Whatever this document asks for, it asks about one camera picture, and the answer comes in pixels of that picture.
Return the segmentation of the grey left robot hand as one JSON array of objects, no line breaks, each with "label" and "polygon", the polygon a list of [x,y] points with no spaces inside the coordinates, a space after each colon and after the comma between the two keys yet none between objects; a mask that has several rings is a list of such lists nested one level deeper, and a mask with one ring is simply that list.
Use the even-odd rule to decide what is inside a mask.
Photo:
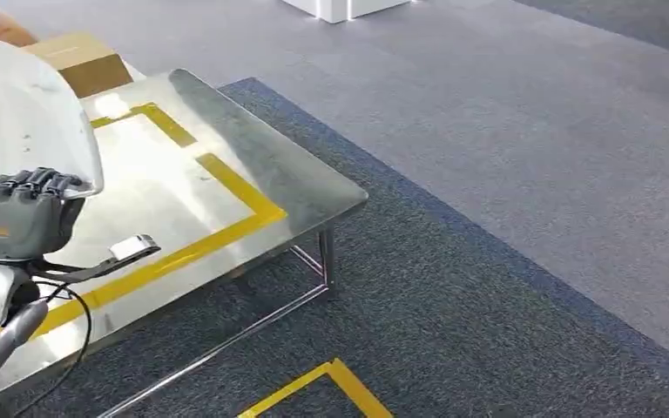
[{"label": "grey left robot hand", "polygon": [[39,259],[67,245],[84,205],[66,192],[83,180],[49,167],[0,175],[0,260]]}]

